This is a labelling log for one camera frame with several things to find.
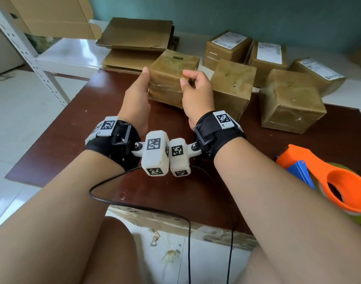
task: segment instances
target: thigh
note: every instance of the thigh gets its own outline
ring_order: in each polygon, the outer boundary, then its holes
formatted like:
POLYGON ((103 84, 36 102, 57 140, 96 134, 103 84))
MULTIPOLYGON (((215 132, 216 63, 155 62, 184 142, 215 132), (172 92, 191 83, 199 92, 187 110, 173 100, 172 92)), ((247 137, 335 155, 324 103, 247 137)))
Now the thigh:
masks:
POLYGON ((248 264, 236 284, 282 284, 281 277, 260 246, 250 254, 248 264))
POLYGON ((142 283, 133 236, 120 220, 105 217, 81 283, 142 283))

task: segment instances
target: orange tape dispenser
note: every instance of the orange tape dispenser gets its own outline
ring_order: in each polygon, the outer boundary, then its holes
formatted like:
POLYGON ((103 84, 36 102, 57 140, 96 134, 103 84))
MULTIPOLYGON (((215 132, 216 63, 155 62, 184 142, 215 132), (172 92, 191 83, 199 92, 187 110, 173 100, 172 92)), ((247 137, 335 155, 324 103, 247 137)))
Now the orange tape dispenser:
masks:
POLYGON ((330 165, 309 149, 288 145, 288 148, 278 157, 277 164, 287 169, 297 161, 305 161, 308 170, 320 182, 320 189, 341 209, 352 214, 361 214, 361 177, 349 170, 330 165), (328 183, 335 186, 342 196, 337 198, 329 188, 328 183))

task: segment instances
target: brown tabletop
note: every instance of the brown tabletop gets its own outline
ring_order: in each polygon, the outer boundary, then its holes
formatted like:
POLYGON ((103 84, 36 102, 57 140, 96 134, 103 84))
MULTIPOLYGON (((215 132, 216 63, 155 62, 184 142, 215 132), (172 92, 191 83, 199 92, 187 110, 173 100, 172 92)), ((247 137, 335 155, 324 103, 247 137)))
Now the brown tabletop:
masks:
MULTIPOLYGON (((35 186, 45 186, 82 150, 84 140, 97 123, 116 115, 126 89, 136 75, 100 70, 17 162, 6 178, 35 186)), ((169 139, 194 138, 183 110, 151 101, 149 130, 164 130, 169 139)), ((240 125, 247 139, 271 159, 292 143, 312 150, 327 162, 347 166, 361 176, 361 114, 357 109, 326 105, 327 114, 302 135, 260 127, 258 97, 251 101, 240 125)), ((230 229, 225 198, 228 199, 237 231, 252 234, 230 193, 216 175, 213 164, 196 160, 214 178, 192 169, 190 176, 149 177, 139 170, 128 174, 116 200, 181 214, 193 222, 230 229)))

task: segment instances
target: floor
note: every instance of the floor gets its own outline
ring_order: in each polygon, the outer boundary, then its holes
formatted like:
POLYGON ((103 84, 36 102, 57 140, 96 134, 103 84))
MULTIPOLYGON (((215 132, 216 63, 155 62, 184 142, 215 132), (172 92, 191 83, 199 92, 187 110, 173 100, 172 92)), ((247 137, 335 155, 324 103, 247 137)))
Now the floor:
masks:
MULTIPOLYGON (((63 109, 34 73, 14 70, 8 74, 13 77, 0 81, 0 225, 39 190, 4 176, 63 109)), ((75 79, 57 80, 70 99, 86 84, 75 79)), ((110 211, 107 215, 117 217, 110 211)), ((148 228, 122 221, 134 235, 145 283, 188 283, 184 236, 158 231, 157 245, 151 246, 152 232, 148 228)), ((233 249, 230 283, 243 271, 249 255, 233 249)), ((225 283, 228 257, 227 246, 191 239, 192 282, 225 283)))

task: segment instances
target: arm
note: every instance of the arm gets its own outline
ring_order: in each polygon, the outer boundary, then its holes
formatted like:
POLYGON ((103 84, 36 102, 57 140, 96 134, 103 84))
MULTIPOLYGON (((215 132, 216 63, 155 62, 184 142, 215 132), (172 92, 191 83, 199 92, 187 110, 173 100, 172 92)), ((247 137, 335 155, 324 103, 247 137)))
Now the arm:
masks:
MULTIPOLYGON (((183 84, 183 107, 193 125, 214 110, 205 107, 213 95, 204 74, 184 74, 199 78, 195 90, 183 84), (191 104, 196 94, 200 107, 191 104)), ((241 137, 226 143, 214 164, 287 283, 361 283, 361 227, 344 212, 241 137)))
MULTIPOLYGON (((126 91, 119 118, 145 134, 149 70, 126 91)), ((122 173, 94 151, 82 152, 48 185, 0 226, 0 283, 79 283, 106 210, 88 190, 122 173)), ((111 198, 121 179, 95 190, 111 198)))

